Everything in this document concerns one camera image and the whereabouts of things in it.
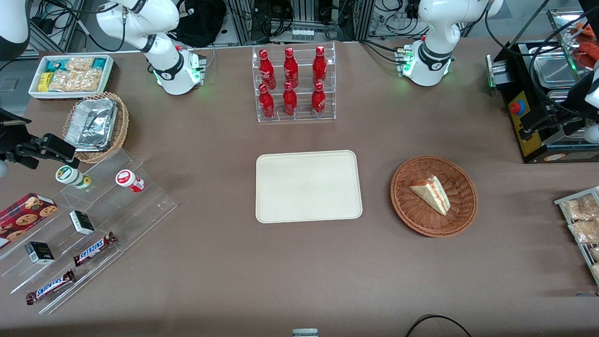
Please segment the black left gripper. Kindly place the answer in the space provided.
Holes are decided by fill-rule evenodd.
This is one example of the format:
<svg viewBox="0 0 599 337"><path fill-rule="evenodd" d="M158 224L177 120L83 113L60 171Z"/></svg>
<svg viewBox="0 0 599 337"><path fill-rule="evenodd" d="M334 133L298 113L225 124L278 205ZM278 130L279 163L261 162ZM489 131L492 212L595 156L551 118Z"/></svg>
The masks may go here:
<svg viewBox="0 0 599 337"><path fill-rule="evenodd" d="M520 117L520 139L529 141L537 135L541 141L575 141L584 138L586 127L598 124L598 121L597 107L571 114L553 105L537 105Z"/></svg>

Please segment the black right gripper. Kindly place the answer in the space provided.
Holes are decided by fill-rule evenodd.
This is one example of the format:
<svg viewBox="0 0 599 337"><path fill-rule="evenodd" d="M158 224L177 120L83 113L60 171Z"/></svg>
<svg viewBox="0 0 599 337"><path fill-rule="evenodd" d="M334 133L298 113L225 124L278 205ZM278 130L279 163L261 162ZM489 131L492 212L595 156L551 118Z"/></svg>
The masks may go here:
<svg viewBox="0 0 599 337"><path fill-rule="evenodd" d="M79 164L75 147L60 137L47 133L43 137L30 135L31 120L0 109L0 149L9 149L6 160L36 170L40 159L63 164Z"/></svg>

